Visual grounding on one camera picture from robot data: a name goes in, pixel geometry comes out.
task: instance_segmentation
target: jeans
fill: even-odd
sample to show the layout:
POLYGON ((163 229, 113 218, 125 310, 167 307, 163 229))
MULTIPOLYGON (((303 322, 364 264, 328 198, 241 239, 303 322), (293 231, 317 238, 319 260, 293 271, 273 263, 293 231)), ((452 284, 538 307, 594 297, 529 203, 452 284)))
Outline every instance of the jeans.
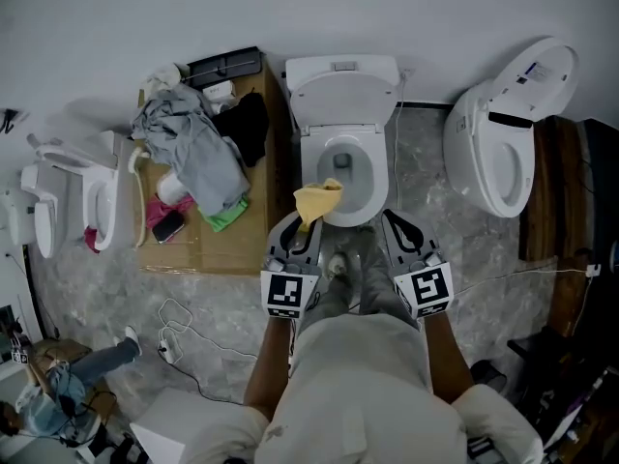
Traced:
POLYGON ((137 344, 127 337, 115 347, 91 352, 82 359, 72 363, 71 373, 88 390, 97 385, 110 371, 123 364, 131 363, 138 353, 139 348, 137 344))
MULTIPOLYGON (((389 314, 419 330, 417 321, 411 318, 394 291, 385 255, 376 243, 374 232, 371 229, 361 230, 355 240, 355 248, 359 251, 363 276, 359 314, 389 314)), ((351 298, 350 279, 347 276, 335 276, 329 283, 329 290, 320 297, 318 304, 306 311, 299 327, 299 335, 320 320, 348 313, 351 298)))

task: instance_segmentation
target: smartphone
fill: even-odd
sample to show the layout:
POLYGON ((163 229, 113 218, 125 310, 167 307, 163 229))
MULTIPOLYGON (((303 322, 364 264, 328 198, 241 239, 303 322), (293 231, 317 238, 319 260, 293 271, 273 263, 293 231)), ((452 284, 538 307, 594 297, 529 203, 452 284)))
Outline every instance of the smartphone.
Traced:
POLYGON ((174 234, 185 226, 185 219, 176 210, 168 213, 163 220, 153 227, 153 235, 159 244, 166 243, 174 234))

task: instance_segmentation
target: pink cloth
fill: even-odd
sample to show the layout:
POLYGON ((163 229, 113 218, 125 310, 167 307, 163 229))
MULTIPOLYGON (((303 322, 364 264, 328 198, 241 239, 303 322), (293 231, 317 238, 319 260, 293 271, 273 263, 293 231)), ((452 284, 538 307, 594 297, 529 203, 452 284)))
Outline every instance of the pink cloth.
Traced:
POLYGON ((146 227, 153 228, 172 210, 176 210, 178 213, 186 212, 192 207, 193 203, 195 203, 193 198, 190 195, 187 195, 181 199, 178 204, 175 204, 174 206, 167 206, 165 203, 162 203, 159 197, 155 194, 148 200, 148 203, 146 203, 146 227))
POLYGON ((86 241, 86 245, 90 247, 96 254, 99 254, 99 250, 95 247, 95 242, 97 241, 97 229, 86 227, 84 230, 84 240, 86 241))

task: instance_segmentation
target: toilet paper roll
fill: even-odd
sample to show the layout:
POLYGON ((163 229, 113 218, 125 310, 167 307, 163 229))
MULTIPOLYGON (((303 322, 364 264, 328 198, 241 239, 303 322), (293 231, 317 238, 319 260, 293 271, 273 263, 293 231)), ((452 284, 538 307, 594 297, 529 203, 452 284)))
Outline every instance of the toilet paper roll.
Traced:
POLYGON ((157 182, 157 196, 167 206, 174 206, 188 194, 189 191, 180 183, 174 170, 167 172, 157 182))

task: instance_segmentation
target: cable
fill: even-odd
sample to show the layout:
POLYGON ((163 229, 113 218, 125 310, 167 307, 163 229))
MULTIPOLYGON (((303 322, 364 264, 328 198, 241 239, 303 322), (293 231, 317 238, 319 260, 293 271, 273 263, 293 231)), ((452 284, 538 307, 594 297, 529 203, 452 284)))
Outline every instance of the cable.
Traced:
POLYGON ((584 270, 577 270, 575 268, 569 268, 566 270, 542 270, 542 268, 545 267, 540 267, 540 268, 534 268, 531 270, 522 270, 520 272, 511 272, 510 274, 506 274, 506 275, 502 275, 502 276, 493 276, 491 278, 485 278, 484 280, 481 280, 477 283, 474 283, 473 285, 470 285, 462 290, 457 291, 454 294, 455 296, 459 296, 460 294, 464 294, 465 292, 474 289, 475 287, 477 287, 478 285, 482 285, 483 283, 486 282, 490 282, 490 281, 494 281, 494 280, 501 280, 503 278, 507 278, 508 276, 515 276, 515 275, 524 275, 524 274, 564 274, 566 272, 576 272, 579 274, 586 274, 586 272, 584 270))
MULTIPOLYGON (((591 179, 593 180, 593 167, 591 166, 591 163, 584 158, 580 158, 576 166, 576 178, 578 179, 578 183, 582 186, 583 189, 585 189, 587 192, 589 192, 589 194, 593 196, 595 202, 600 203, 600 206, 604 207, 604 210, 607 213, 609 213, 613 218, 617 218, 617 212, 613 208, 612 204, 610 204, 604 198, 600 197, 594 189, 589 188, 580 178, 580 173, 578 172, 578 169, 582 164, 586 165, 589 168, 589 171, 591 172, 591 179)), ((563 184, 567 184, 565 178, 563 179, 563 184)))
POLYGON ((248 353, 245 353, 245 352, 237 351, 236 349, 232 349, 231 347, 223 347, 223 346, 219 345, 215 340, 212 340, 211 338, 208 338, 208 337, 202 335, 196 329, 191 327, 191 324, 193 322, 193 313, 191 311, 189 311, 186 307, 181 305, 175 299, 167 298, 165 301, 163 301, 162 306, 159 308, 158 314, 159 314, 159 319, 161 320, 161 322, 163 324, 163 327, 159 330, 159 342, 160 342, 160 345, 161 345, 162 341, 164 340, 165 332, 170 331, 172 336, 173 336, 173 338, 174 338, 174 341, 176 343, 176 347, 177 347, 177 349, 180 352, 180 356, 174 362, 172 362, 171 364, 176 364, 178 361, 183 359, 184 353, 183 353, 183 350, 181 349, 181 346, 179 344, 179 341, 178 341, 178 338, 177 338, 176 334, 184 334, 185 332, 193 332, 198 337, 202 338, 203 340, 206 340, 207 342, 210 342, 211 344, 213 344, 215 347, 217 347, 221 351, 230 351, 230 352, 233 352, 235 354, 238 354, 239 356, 244 356, 246 358, 252 358, 253 360, 257 360, 258 359, 258 357, 255 354, 248 354, 248 353), (167 321, 163 320, 162 311, 163 311, 163 309, 165 308, 165 305, 167 305, 168 302, 175 303, 181 309, 185 310, 185 312, 187 312, 187 314, 189 314, 189 321, 187 322, 187 324, 183 324, 183 323, 178 322, 176 320, 167 320, 167 321))
POLYGON ((573 332, 575 332, 576 329, 578 328, 578 323, 580 323, 580 318, 582 317, 582 314, 584 313, 584 309, 587 306, 587 298, 589 297, 589 288, 591 287, 592 283, 593 283, 593 277, 591 277, 591 279, 589 280, 589 283, 587 283, 587 286, 584 289, 584 298, 582 299, 582 308, 580 309, 578 317, 576 318, 576 321, 574 323, 573 332))
POLYGON ((204 397, 207 400, 211 400, 213 402, 226 402, 228 404, 235 404, 237 406, 242 406, 243 404, 239 403, 239 402, 235 402, 234 400, 224 400, 222 398, 215 398, 215 397, 209 397, 208 395, 205 395, 204 393, 202 393, 202 388, 200 387, 200 382, 198 381, 197 378, 195 378, 193 375, 189 374, 186 371, 183 371, 180 367, 175 366, 174 364, 170 364, 168 361, 165 360, 165 358, 162 356, 162 353, 160 351, 157 351, 157 354, 159 354, 159 357, 162 359, 162 361, 164 361, 168 366, 176 369, 176 371, 178 371, 179 373, 187 376, 188 378, 191 378, 192 380, 195 381, 195 384, 197 386, 197 391, 200 394, 200 396, 204 397))
POLYGON ((396 116, 396 142, 394 143, 394 179, 396 179, 396 208, 400 210, 401 201, 399 197, 399 180, 398 180, 398 142, 399 142, 399 116, 402 113, 404 107, 404 87, 408 78, 405 73, 399 75, 400 82, 402 83, 401 94, 399 95, 399 110, 396 116))
MULTIPOLYGON (((12 254, 10 254, 8 252, 6 252, 4 256, 5 256, 5 258, 11 258, 15 262, 15 265, 19 268, 19 271, 23 273, 23 275, 26 277, 26 281, 28 281, 28 274, 26 274, 23 271, 23 269, 21 268, 21 265, 19 265, 19 262, 16 260, 16 258, 12 254)), ((39 304, 43 307, 43 309, 45 311, 45 314, 47 315, 47 318, 49 318, 49 321, 51 322, 52 326, 54 327, 54 336, 56 338, 59 338, 60 337, 60 331, 58 330, 58 327, 56 327, 56 324, 54 323, 54 320, 52 319, 51 314, 49 314, 49 311, 47 310, 47 306, 45 306, 45 303, 43 302, 43 299, 39 298, 39 304)))
POLYGON ((297 339, 297 324, 294 320, 290 321, 290 328, 292 329, 292 339, 290 340, 290 357, 294 356, 294 342, 297 339))
POLYGON ((318 306, 319 302, 320 302, 320 292, 316 291, 316 293, 313 295, 313 301, 311 302, 311 304, 309 304, 306 307, 306 312, 312 311, 315 307, 318 306))

